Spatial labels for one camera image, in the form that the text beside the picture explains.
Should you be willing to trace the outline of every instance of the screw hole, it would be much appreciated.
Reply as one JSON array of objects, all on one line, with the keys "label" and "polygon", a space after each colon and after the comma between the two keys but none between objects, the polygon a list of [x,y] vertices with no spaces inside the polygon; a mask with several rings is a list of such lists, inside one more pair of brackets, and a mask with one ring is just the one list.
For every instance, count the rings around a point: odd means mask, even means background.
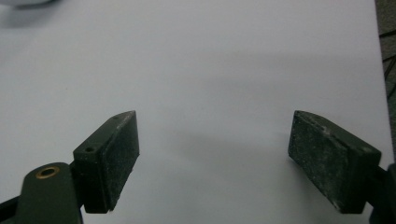
[{"label": "screw hole", "polygon": [[60,171],[60,169],[57,166],[46,167],[46,168],[40,170],[39,172],[37,172],[37,174],[35,174],[35,177],[37,179],[46,179],[46,178],[49,178],[51,176],[58,174],[59,171]]},{"label": "screw hole", "polygon": [[95,151],[95,149],[93,147],[87,147],[87,148],[85,148],[85,151],[86,152],[93,152],[93,151]]}]

